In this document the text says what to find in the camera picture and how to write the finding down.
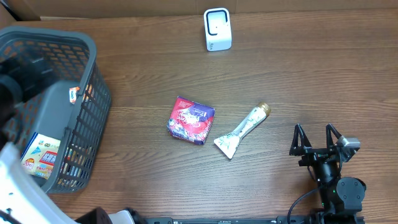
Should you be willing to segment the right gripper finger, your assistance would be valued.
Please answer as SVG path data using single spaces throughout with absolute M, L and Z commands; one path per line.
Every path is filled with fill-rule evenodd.
M 341 137 L 341 134 L 335 129 L 335 127 L 331 124 L 328 123 L 326 125 L 326 147 L 331 148 L 332 146 L 335 145 L 333 142 L 333 137 L 332 135 L 335 136 L 335 138 L 339 139 Z
M 312 145 L 310 144 L 310 141 L 308 140 L 308 137 L 306 136 L 302 126 L 300 124 L 296 124 L 294 127 L 294 136 L 289 155 L 303 156 L 311 149 Z

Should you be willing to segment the white tube gold cap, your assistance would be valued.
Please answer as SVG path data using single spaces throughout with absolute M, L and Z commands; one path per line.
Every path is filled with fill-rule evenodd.
M 233 131 L 216 138 L 214 143 L 228 159 L 232 159 L 242 139 L 261 124 L 270 113 L 271 107 L 268 104 L 259 103 Z

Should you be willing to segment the red purple pad pack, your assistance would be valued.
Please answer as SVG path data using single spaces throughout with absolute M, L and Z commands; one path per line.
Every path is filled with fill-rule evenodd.
M 178 96 L 167 129 L 171 136 L 203 145 L 213 124 L 215 109 Z

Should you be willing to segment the orange Kleenex tissue pack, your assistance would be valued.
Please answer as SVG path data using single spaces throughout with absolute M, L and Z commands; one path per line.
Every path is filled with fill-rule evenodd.
M 69 88 L 69 101 L 73 105 L 76 102 L 77 93 L 79 92 L 79 90 L 80 90 L 80 87 L 78 87 L 78 86 Z

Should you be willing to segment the yellow snack bag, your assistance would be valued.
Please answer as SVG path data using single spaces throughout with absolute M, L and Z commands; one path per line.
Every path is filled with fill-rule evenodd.
M 21 165 L 33 176 L 48 179 L 55 165 L 60 140 L 34 133 L 21 157 Z

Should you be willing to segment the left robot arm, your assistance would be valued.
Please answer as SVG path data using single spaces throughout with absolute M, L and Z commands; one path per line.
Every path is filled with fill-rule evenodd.
M 42 56 L 27 63 L 11 57 L 1 62 L 1 126 L 15 115 L 17 105 L 29 101 L 58 79 Z M 26 174 L 19 150 L 1 134 L 1 221 L 6 223 L 141 223 L 131 209 L 107 214 L 98 207 L 76 220 L 63 213 Z

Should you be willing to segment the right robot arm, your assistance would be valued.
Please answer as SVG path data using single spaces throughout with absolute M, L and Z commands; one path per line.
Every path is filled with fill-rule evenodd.
M 332 124 L 326 125 L 326 147 L 314 149 L 300 124 L 295 125 L 290 147 L 291 156 L 300 156 L 298 164 L 306 167 L 317 188 L 300 196 L 289 208 L 286 222 L 292 223 L 294 207 L 315 192 L 322 208 L 313 209 L 299 220 L 302 223 L 364 223 L 357 213 L 362 210 L 366 184 L 355 177 L 342 177 L 343 164 L 360 149 L 358 138 L 340 134 Z

